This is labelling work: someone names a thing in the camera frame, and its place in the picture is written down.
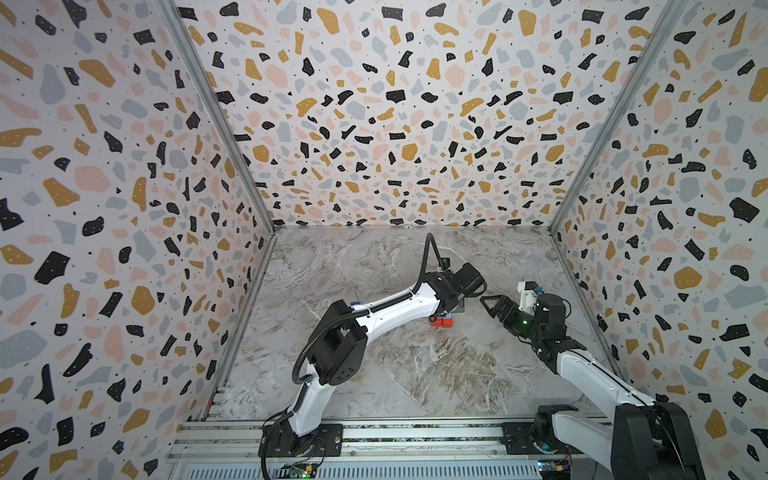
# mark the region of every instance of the patterned wall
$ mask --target patterned wall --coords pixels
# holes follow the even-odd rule
[[[156,478],[263,238],[151,2],[0,3],[0,477]]]
[[[659,0],[180,0],[278,225],[548,223]]]
[[[768,2],[691,2],[557,238],[710,478],[768,470]]]

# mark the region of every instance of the black speckle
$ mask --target black speckle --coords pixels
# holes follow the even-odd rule
[[[402,8],[382,7],[383,18],[394,18],[402,22]]]
[[[604,13],[605,12],[598,12],[597,10],[584,10],[581,13],[581,20],[599,24],[600,20],[603,18]]]
[[[107,145],[109,146],[109,151],[116,151],[116,152],[122,153],[123,143],[119,141],[117,138],[115,138],[111,133],[109,133],[108,131],[105,131],[104,139],[107,141]]]
[[[695,36],[695,34],[695,31],[682,31],[675,35],[674,39],[683,45],[688,45],[688,42]]]
[[[56,251],[50,252],[48,257],[38,269],[38,272],[35,274],[35,281],[42,283],[43,285],[48,285],[51,280],[57,276],[64,275],[64,271],[67,269],[68,262],[69,257],[66,255],[62,255]]]
[[[152,36],[152,32],[149,30],[137,31],[136,33],[134,33],[134,38],[136,38],[136,41],[139,42],[139,45],[144,45],[145,43],[154,42],[154,37]]]
[[[63,0],[64,8],[67,9],[69,18],[72,19],[72,23],[77,28],[80,28],[80,22],[88,18],[88,13],[85,11],[85,7],[81,7],[74,0]]]
[[[35,25],[49,35],[56,35],[56,27],[40,15],[35,16]]]
[[[74,422],[72,417],[56,422],[58,432],[58,446],[67,445],[74,438]]]
[[[743,198],[736,197],[730,201],[728,206],[733,210],[733,216],[735,218],[744,220],[750,223],[760,213],[760,209],[747,202]]]
[[[239,14],[240,12],[237,11],[237,2],[232,2],[229,5],[225,5],[219,10],[219,15],[222,17],[237,17]]]
[[[741,265],[731,265],[730,274],[734,276],[738,276],[740,279],[744,280],[745,282],[750,279],[750,272],[746,269],[746,267]]]

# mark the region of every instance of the marble floor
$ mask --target marble floor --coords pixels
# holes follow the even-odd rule
[[[412,285],[432,231],[453,270],[464,262],[488,282],[486,294],[515,299],[520,280],[571,302],[569,333],[604,358],[544,230],[512,228],[282,229],[237,359],[219,419],[264,419],[284,409],[298,386],[290,371],[331,302],[377,300]],[[430,253],[428,270],[436,270]],[[450,329],[414,320],[369,345],[362,368],[334,393],[328,418],[531,415],[572,403],[596,412],[572,384],[540,362],[477,299]]]

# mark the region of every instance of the gray speckle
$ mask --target gray speckle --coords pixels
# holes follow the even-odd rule
[[[157,251],[154,249],[154,246],[149,241],[147,236],[144,235],[144,232],[139,230],[138,232],[134,233],[133,238],[136,245],[135,253],[147,262],[152,260],[154,258],[154,254]]]
[[[61,101],[67,94],[64,89],[64,83],[58,79],[58,73],[53,65],[43,67],[43,82],[40,85],[40,98],[48,104],[53,105]]]
[[[147,75],[147,80],[149,80],[149,82],[152,85],[154,85],[155,87],[160,87],[165,91],[168,91],[168,86],[165,83],[163,83],[163,80],[160,77],[159,73],[157,73],[156,71],[150,68],[145,68],[144,73]]]
[[[334,48],[331,55],[341,64],[342,67],[352,67],[354,63],[343,48]]]
[[[175,379],[177,379],[177,378],[179,378],[180,376],[182,376],[182,375],[183,375],[183,374],[184,374],[186,371],[188,371],[190,368],[192,368],[192,367],[190,367],[190,366],[188,366],[188,365],[184,365],[183,363],[179,363],[178,365],[176,365],[176,366],[175,366],[175,367],[174,367],[174,368],[173,368],[173,369],[170,371],[170,374],[171,374],[171,375],[172,375],[172,376],[173,376]]]
[[[517,121],[525,120],[525,115],[528,113],[528,106],[521,101],[515,102],[509,108],[509,114]]]
[[[278,140],[290,142],[290,126],[288,125],[288,122],[281,121],[280,124],[277,125],[275,132],[277,132]]]
[[[136,118],[144,118],[147,116],[147,109],[144,108],[142,104],[136,101],[133,101],[130,98],[123,101],[123,104],[120,106],[120,109],[123,112],[127,114],[131,114]]]
[[[502,3],[497,2],[491,8],[478,15],[478,25],[492,25],[498,18],[498,13],[502,10]]]
[[[160,415],[157,416],[157,421],[154,424],[154,429],[158,430],[161,426],[163,426],[164,423],[169,422],[174,417],[174,413],[176,413],[175,405],[172,405],[160,412]]]
[[[53,223],[61,234],[61,242],[67,245],[74,245],[74,238],[78,234],[78,226],[63,220],[53,220]]]
[[[98,280],[98,273],[85,272],[85,278],[80,280],[80,283],[85,283],[86,285],[93,285],[94,283],[96,283],[96,280]]]
[[[506,50],[502,50],[501,47],[496,48],[496,58],[498,58],[498,63],[505,64],[509,61],[509,53]]]
[[[288,2],[288,5],[275,15],[277,23],[281,25],[291,25],[294,23],[296,21],[296,7],[297,3],[294,0]]]
[[[699,196],[699,179],[696,177],[685,177],[680,181],[680,201],[687,204]]]
[[[707,379],[694,372],[688,365],[681,365],[680,373],[683,374],[683,378],[688,382],[688,385],[707,386]]]
[[[315,58],[317,63],[323,63],[326,60],[326,56],[320,50],[315,50],[314,48],[310,47],[310,53]]]
[[[737,144],[741,139],[741,131],[744,128],[744,120],[736,115],[728,115],[725,120],[726,128],[725,135],[723,135],[726,141],[730,144]]]
[[[131,402],[121,402],[120,406],[118,406],[118,418],[125,417],[131,413],[131,407]]]
[[[725,294],[725,300],[734,310],[762,302],[766,298],[768,298],[768,293],[761,286],[739,285]]]
[[[114,463],[107,460],[107,457],[102,458],[98,463],[97,480],[112,480],[114,476]]]
[[[37,458],[40,455],[46,453],[48,451],[48,440],[44,441],[40,445],[34,447],[32,450],[29,451],[29,456],[32,458]]]
[[[442,141],[445,138],[445,131],[448,129],[447,121],[439,121],[432,129],[432,141]]]
[[[736,194],[738,192],[741,192],[741,190],[744,189],[744,187],[746,186],[746,180],[744,180],[743,178],[731,177],[725,180],[725,182],[723,182],[723,185],[725,186],[726,192],[728,192],[729,194]]]
[[[346,113],[350,114],[356,120],[362,120],[366,117],[366,108],[356,101],[346,104]]]
[[[42,417],[38,420],[37,428],[38,432],[42,433],[43,435],[47,435],[51,431],[51,423],[53,422],[53,414],[50,412],[46,412],[43,414]]]
[[[187,156],[184,155],[184,152],[181,150],[171,150],[168,154],[168,163],[173,168],[180,168],[183,170],[184,168],[187,168],[188,165]]]
[[[109,197],[107,201],[104,202],[106,208],[114,208],[117,210],[123,210],[126,205],[128,205],[128,200],[120,197]]]
[[[534,66],[533,62],[533,55],[531,55],[531,51],[526,50],[518,50],[518,52],[515,54],[518,57],[518,60],[520,60],[520,66],[523,68],[531,68]]]
[[[28,163],[26,158],[0,158],[0,171],[21,175],[22,167]]]
[[[104,383],[109,380],[112,373],[112,367],[100,366],[92,374],[78,382],[78,386],[90,385],[92,383]]]
[[[117,128],[118,130],[120,130],[123,127],[123,119],[113,114],[109,114],[109,115],[99,114],[99,118],[101,119],[101,121],[103,121],[105,124],[109,125],[112,128]]]
[[[747,48],[742,48],[741,50],[736,50],[732,51],[731,53],[721,55],[712,60],[712,67],[720,71],[730,70],[738,63],[740,63],[741,59],[746,57],[749,52],[750,51]]]
[[[373,37],[371,40],[371,48],[374,52],[379,54],[382,60],[386,60],[386,43],[384,43],[381,38]]]
[[[733,430],[737,435],[744,435],[746,433],[746,425],[744,425],[744,422],[739,420],[737,417],[733,417],[730,420],[730,429]]]
[[[146,2],[137,3],[134,12],[136,12],[136,18],[144,18],[149,15],[149,5]]]
[[[422,81],[420,78],[416,79],[416,83],[413,85],[413,88],[411,88],[411,95],[418,95],[424,90],[424,85],[422,85]]]
[[[91,41],[88,40],[88,37],[86,37],[79,31],[76,31],[74,33],[74,40],[72,41],[72,43],[77,45],[85,53],[91,53],[94,49],[94,46],[91,43]]]
[[[720,306],[720,298],[714,297],[712,300],[702,305],[702,308],[704,308],[705,312],[712,313],[712,312],[716,312],[717,307],[719,306]]]
[[[571,61],[571,51],[573,51],[574,46],[571,45],[571,41],[567,38],[563,40],[562,43],[560,43],[560,48],[558,49],[558,53],[563,56],[563,60],[565,60],[565,63],[568,63]]]
[[[46,345],[48,345],[48,342],[33,330],[22,330],[6,339],[0,340],[0,369],[8,369],[19,363],[34,359],[40,355]]]
[[[28,192],[25,196],[22,197],[22,200],[30,207],[34,207],[42,201],[42,199],[38,197],[35,192]]]
[[[717,100],[712,102],[707,112],[707,121],[718,121],[720,119],[720,108],[717,107]]]

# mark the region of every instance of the black cable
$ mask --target black cable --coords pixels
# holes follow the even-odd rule
[[[263,431],[262,431],[262,435],[264,435],[264,443],[263,443],[263,447],[261,449],[260,457],[261,457],[261,477],[264,480],[271,480],[270,479],[270,474],[266,472],[266,448],[270,444],[270,439],[272,438],[272,434],[275,432],[277,425],[279,425],[282,422],[285,422],[287,419],[289,419],[292,416],[293,416],[293,412],[291,412],[291,411],[285,412],[285,413],[283,413],[283,416],[281,416],[272,425],[270,425],[269,429],[266,431],[266,434],[264,434]]]

